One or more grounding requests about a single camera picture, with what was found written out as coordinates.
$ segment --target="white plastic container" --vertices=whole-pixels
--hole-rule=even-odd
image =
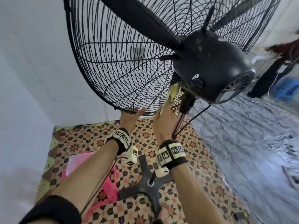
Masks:
[[[81,153],[81,154],[71,156],[68,165],[66,167],[65,175],[69,176],[70,173],[72,173],[81,163],[83,163],[93,154],[94,154],[93,152],[90,152],[90,153]]]

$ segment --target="blue plastic stool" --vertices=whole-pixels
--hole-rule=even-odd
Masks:
[[[299,80],[286,77],[271,89],[275,99],[285,97],[291,100],[299,90]]]

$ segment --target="person's right hand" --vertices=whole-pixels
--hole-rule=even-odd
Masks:
[[[153,130],[157,139],[157,143],[160,146],[164,141],[172,139],[172,132],[176,125],[177,116],[171,110],[170,100],[165,104],[163,112],[160,115],[162,106],[156,112],[153,122]]]

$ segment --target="mosaic tile floor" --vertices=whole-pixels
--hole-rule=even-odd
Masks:
[[[147,156],[148,165],[152,168],[151,159],[155,156],[157,143],[151,128],[152,119],[140,119],[133,130],[132,142],[139,149],[139,155]],[[39,185],[36,202],[49,196],[61,181],[62,171],[66,168],[69,157],[84,151],[96,151],[104,144],[104,138],[119,128],[119,120],[91,125],[80,125],[68,128],[56,128],[50,145],[48,160]],[[185,148],[189,166],[195,172],[199,185],[208,193],[211,200],[219,208],[226,219],[232,212],[245,210],[242,201],[235,196],[230,188],[221,180],[221,170],[197,135],[192,125],[181,132],[177,140]],[[117,187],[122,189],[135,184],[142,178],[139,162],[132,167],[123,165],[121,160],[116,164]],[[96,204],[104,200],[106,194],[100,192]],[[159,190],[160,201],[170,205],[168,223],[186,223],[185,216],[178,199],[176,185],[167,183]],[[83,223],[98,224],[150,224],[154,218],[149,200],[140,194],[96,209],[88,220]]]

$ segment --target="black wrist strap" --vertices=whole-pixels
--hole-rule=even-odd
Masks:
[[[157,152],[157,158],[161,167],[169,170],[186,163],[185,152],[180,143],[176,140],[167,140],[161,144]]]
[[[34,206],[19,224],[27,224],[40,218],[50,218],[59,224],[81,224],[82,218],[78,209],[61,196],[49,196]]]
[[[112,134],[108,135],[105,139],[105,144],[111,139],[115,140],[118,143],[118,156],[128,151],[130,146],[132,145],[130,135],[125,128],[118,128]]]

